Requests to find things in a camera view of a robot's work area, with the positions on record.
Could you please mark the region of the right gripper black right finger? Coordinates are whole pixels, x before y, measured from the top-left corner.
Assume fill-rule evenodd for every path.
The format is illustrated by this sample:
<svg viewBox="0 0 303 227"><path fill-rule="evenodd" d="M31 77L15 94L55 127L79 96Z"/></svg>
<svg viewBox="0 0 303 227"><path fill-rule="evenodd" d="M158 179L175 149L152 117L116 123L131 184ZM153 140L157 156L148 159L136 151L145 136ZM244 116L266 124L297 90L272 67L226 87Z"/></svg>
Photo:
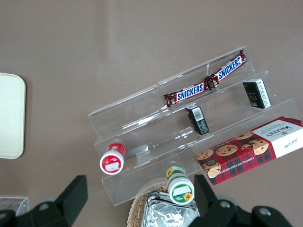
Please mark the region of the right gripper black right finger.
<svg viewBox="0 0 303 227"><path fill-rule="evenodd" d="M200 216L191 227L290 227L275 208L256 206L251 212L227 199L218 199L204 175L195 175L195 202Z"/></svg>

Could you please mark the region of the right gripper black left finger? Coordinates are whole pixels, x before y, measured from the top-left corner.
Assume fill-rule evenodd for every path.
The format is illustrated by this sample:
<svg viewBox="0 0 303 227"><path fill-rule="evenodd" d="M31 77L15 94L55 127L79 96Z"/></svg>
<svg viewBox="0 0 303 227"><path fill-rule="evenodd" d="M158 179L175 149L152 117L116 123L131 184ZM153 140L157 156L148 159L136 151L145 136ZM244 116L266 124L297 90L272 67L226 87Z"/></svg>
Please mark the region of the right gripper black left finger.
<svg viewBox="0 0 303 227"><path fill-rule="evenodd" d="M2 227L71 227L88 200L86 175L78 175L54 200L36 205L15 216L13 210L0 211Z"/></svg>

